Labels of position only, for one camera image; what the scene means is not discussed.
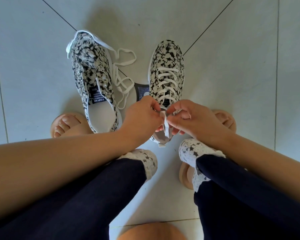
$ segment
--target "dark blue pants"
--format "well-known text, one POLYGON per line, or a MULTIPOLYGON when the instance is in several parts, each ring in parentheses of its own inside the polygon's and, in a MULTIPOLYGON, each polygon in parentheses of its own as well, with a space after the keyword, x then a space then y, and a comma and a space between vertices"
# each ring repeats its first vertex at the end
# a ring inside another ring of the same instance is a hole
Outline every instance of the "dark blue pants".
MULTIPOLYGON (((197 160, 194 194, 205 240, 300 239, 300 204, 232 161, 197 160)), ((109 224, 146 180, 141 161, 114 160, 0 221, 0 239, 109 239, 109 224)))

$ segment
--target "forearm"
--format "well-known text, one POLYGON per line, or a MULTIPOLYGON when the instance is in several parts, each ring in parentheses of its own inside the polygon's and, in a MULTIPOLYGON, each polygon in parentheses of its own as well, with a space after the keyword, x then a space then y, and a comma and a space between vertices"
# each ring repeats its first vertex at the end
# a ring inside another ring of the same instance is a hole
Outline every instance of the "forearm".
POLYGON ((137 146, 120 131, 0 145, 0 217, 137 146))
POLYGON ((300 202, 300 162, 234 133, 216 149, 300 202))

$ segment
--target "laced sneaker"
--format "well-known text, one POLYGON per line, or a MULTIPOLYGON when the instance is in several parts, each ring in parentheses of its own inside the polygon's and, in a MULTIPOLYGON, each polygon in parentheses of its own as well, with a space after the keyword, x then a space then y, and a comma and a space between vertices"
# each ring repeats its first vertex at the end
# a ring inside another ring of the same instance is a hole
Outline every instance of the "laced sneaker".
POLYGON ((81 96, 84 113, 94 133, 112 132, 122 124, 119 109, 123 109, 130 90, 134 87, 131 78, 121 79, 117 66, 127 66, 137 59, 136 54, 128 49, 118 49, 104 43, 98 36, 84 30, 77 31, 66 51, 71 53, 72 69, 78 92, 81 96), (116 59, 119 52, 132 53, 134 59, 123 63, 112 63, 108 50, 114 52, 116 59), (130 80, 127 87, 123 82, 130 80), (115 101, 112 83, 122 93, 122 99, 115 101))
MULTIPOLYGON (((149 95, 161 105, 161 114, 180 100, 185 77, 183 56, 178 45, 171 40, 162 41, 154 50, 148 69, 149 95)), ((150 138, 164 147, 172 139, 172 128, 165 120, 164 130, 150 138)))

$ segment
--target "shoelace on floor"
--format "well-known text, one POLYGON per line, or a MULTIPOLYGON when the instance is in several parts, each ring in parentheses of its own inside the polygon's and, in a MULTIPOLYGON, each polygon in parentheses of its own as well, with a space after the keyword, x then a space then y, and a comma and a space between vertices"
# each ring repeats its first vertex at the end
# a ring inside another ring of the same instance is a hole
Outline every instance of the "shoelace on floor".
POLYGON ((102 40, 99 39, 99 37, 95 36, 91 32, 86 31, 86 30, 79 30, 79 31, 77 31, 75 33, 74 39, 70 41, 70 43, 68 44, 68 46, 66 48, 66 52, 68 53, 68 59, 69 59, 69 53, 71 51, 72 44, 73 44, 74 40, 76 39, 77 34, 80 33, 80 32, 85 32, 85 33, 91 35, 95 42, 97 42, 98 44, 100 44, 104 48, 107 48, 108 50, 113 51, 116 60, 119 59, 119 53, 120 53, 120 51, 123 51, 125 53, 132 53, 133 54, 134 59, 132 59, 132 60, 128 60, 128 61, 122 62, 122 63, 113 63, 112 64, 112 82, 115 84, 115 86, 117 87, 117 89, 119 90, 119 92, 121 92, 121 94, 122 94, 122 99, 117 103, 117 106, 118 106, 118 109, 124 109, 125 106, 126 106, 126 103, 127 103, 127 98, 129 96, 129 92, 134 87, 134 81, 131 78, 129 78, 129 77, 121 79, 121 77, 119 75, 119 71, 118 71, 118 67, 117 66, 123 66, 124 67, 124 66, 127 66, 127 65, 130 65, 130 64, 134 63, 136 61, 136 59, 137 59, 136 54, 132 50, 123 49, 123 48, 119 48, 117 51, 115 51, 111 46, 109 46, 106 43, 104 43, 102 40), (131 85, 128 86, 128 87, 124 84, 124 80, 127 80, 127 79, 131 81, 131 85), (120 107, 119 105, 120 105, 120 103, 123 100, 124 100, 123 106, 120 107))
MULTIPOLYGON (((169 77, 169 76, 172 76, 174 79, 177 79, 177 76, 175 75, 175 73, 173 72, 176 72, 178 73, 179 70, 178 69, 175 69, 175 68, 167 68, 167 67, 159 67, 158 68, 158 71, 163 71, 165 73, 160 73, 158 75, 158 79, 160 79, 160 77, 163 77, 163 76, 166 76, 166 77, 169 77)), ((176 94, 176 91, 174 90, 174 88, 177 87, 177 83, 175 80, 173 79, 170 79, 170 78, 164 78, 164 80, 162 82, 160 82, 158 84, 158 88, 160 88, 161 86, 163 85, 163 89, 159 90, 158 91, 158 94, 163 94, 162 96, 160 96, 158 98, 158 103, 160 103, 162 101, 162 103, 164 102, 165 99, 169 99, 169 100, 172 100, 172 101, 176 101, 175 98, 171 97, 170 94, 165 94, 167 91, 170 91, 172 92, 174 95, 176 94), (174 87, 171 87, 171 86, 167 86, 166 84, 168 83, 171 83, 174 85, 174 87)), ((166 116, 166 113, 165 111, 161 111, 160 112, 160 116, 162 116, 164 118, 164 125, 163 125, 163 130, 164 130, 164 135, 166 137, 169 137, 169 124, 168 124, 168 121, 167 121, 167 116, 166 116)))

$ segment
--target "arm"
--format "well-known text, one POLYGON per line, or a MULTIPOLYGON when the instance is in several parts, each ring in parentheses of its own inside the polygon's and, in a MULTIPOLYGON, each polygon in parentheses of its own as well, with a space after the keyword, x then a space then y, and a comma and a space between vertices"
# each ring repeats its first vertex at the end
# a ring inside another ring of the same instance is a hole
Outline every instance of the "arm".
POLYGON ((116 132, 0 145, 0 217, 146 142, 163 123, 151 107, 150 96, 133 104, 116 132))
POLYGON ((236 135, 215 117, 212 111, 189 100, 173 104, 167 113, 182 109, 167 118, 174 127, 206 145, 222 151, 250 172, 265 179, 280 191, 300 202, 300 162, 236 135))

